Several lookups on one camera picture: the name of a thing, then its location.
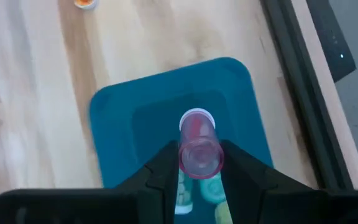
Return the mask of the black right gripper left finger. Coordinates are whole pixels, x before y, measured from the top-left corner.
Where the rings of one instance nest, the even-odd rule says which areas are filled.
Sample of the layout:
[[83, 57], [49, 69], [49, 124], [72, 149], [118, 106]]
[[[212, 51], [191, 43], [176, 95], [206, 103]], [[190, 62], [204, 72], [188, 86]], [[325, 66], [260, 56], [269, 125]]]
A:
[[0, 194], [0, 223], [173, 223], [178, 143], [170, 141], [113, 189], [18, 189]]

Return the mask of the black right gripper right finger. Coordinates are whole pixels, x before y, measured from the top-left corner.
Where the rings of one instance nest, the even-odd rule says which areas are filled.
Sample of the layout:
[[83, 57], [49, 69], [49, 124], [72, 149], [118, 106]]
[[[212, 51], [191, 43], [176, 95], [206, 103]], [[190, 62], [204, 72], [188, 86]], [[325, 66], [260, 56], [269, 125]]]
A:
[[358, 190], [315, 190], [223, 140], [221, 169], [234, 223], [358, 223]]

